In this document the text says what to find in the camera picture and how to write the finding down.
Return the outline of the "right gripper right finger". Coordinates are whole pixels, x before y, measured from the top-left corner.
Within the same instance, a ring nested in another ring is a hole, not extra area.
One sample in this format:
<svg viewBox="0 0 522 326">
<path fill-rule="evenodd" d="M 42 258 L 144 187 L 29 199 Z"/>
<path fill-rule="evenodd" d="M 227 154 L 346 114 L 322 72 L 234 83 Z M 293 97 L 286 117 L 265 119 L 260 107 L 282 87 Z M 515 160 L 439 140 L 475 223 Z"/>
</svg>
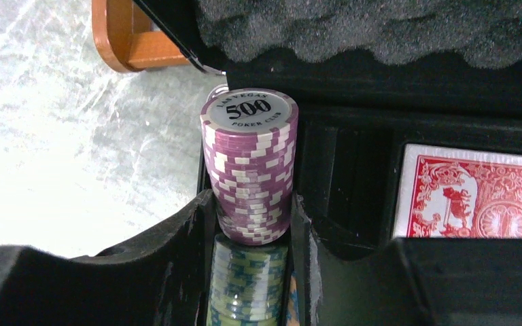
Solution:
<svg viewBox="0 0 522 326">
<path fill-rule="evenodd" d="M 522 239 L 324 238 L 292 201 L 302 325 L 522 325 Z"/>
</svg>

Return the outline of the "purple chip stack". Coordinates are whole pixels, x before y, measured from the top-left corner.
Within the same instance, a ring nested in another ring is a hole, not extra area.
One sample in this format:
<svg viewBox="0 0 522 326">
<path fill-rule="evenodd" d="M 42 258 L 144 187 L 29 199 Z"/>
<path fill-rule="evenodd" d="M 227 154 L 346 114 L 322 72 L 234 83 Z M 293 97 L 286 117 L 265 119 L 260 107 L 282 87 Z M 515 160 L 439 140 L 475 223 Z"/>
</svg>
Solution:
<svg viewBox="0 0 522 326">
<path fill-rule="evenodd" d="M 210 99 L 200 121 L 220 227 L 266 245 L 290 226 L 299 108 L 276 90 L 245 88 Z"/>
</svg>

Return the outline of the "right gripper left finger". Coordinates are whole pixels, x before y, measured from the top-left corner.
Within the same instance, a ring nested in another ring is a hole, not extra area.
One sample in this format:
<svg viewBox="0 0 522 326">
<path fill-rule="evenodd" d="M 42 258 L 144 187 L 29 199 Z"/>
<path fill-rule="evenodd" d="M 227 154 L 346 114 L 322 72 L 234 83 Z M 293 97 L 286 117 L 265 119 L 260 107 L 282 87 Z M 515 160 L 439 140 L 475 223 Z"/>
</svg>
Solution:
<svg viewBox="0 0 522 326">
<path fill-rule="evenodd" d="M 0 246 L 0 325 L 202 325 L 210 190 L 98 255 Z"/>
</svg>

